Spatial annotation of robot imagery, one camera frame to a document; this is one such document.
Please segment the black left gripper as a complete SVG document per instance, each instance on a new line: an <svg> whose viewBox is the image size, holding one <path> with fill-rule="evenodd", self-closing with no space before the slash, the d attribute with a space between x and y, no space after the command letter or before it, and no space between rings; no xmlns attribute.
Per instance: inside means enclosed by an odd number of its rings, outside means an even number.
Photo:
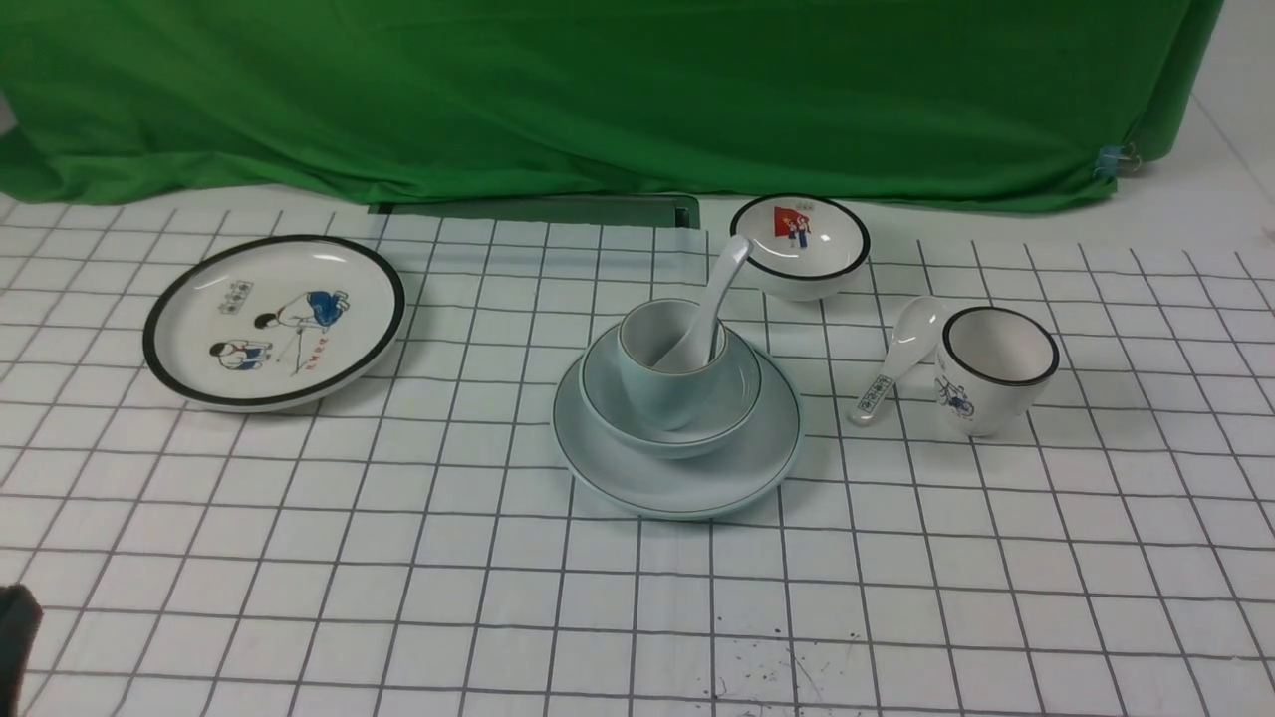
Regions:
<svg viewBox="0 0 1275 717"><path fill-rule="evenodd" d="M18 716L22 685L45 609L26 586L1 587L1 716Z"/></svg>

